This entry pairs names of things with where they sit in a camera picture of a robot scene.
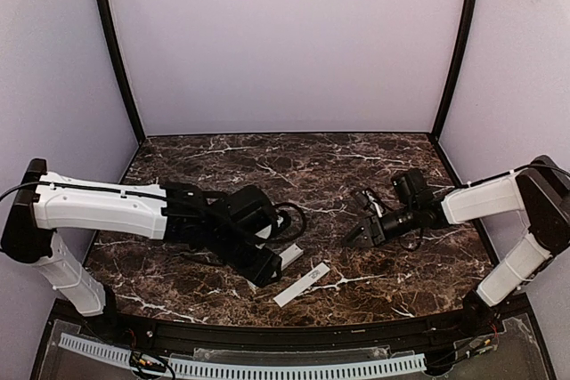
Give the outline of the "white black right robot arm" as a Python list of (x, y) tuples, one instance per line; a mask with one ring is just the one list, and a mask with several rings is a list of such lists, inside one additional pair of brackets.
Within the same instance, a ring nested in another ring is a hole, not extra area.
[(375, 192), (354, 198), (368, 211), (342, 239), (345, 247), (373, 248), (416, 230), (440, 230), (518, 214), (522, 238), (464, 299), (465, 307), (491, 310), (569, 248), (569, 173), (550, 157), (437, 196), (423, 173), (412, 168), (392, 177), (401, 208), (389, 209)]

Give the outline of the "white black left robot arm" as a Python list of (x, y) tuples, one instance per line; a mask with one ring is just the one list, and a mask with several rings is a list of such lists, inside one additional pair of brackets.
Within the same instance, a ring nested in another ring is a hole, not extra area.
[(257, 287), (282, 276), (282, 259), (267, 243), (287, 223), (253, 185), (226, 193), (179, 182), (88, 182), (50, 172), (43, 159), (35, 158), (21, 183), (5, 195), (13, 202), (2, 251), (36, 268), (85, 318), (115, 311), (114, 295), (68, 250), (60, 229), (115, 231), (206, 248)]

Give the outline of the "grey remote battery cover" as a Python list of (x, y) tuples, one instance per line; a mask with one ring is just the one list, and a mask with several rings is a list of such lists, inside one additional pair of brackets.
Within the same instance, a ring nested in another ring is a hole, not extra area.
[(311, 271), (307, 272), (305, 276), (297, 280), (291, 286), (280, 292), (273, 298), (274, 302), (280, 307), (284, 307), (292, 300), (300, 296), (309, 287), (313, 286), (321, 278), (330, 272), (330, 267), (325, 263), (320, 263), (315, 266)]

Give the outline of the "white remote control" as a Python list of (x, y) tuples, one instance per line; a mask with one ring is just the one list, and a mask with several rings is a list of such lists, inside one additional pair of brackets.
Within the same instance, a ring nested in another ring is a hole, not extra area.
[(295, 262), (300, 256), (302, 256), (304, 250), (297, 246), (296, 244), (291, 245), (284, 251), (280, 253), (281, 258), (281, 268), (285, 270), (293, 262)]

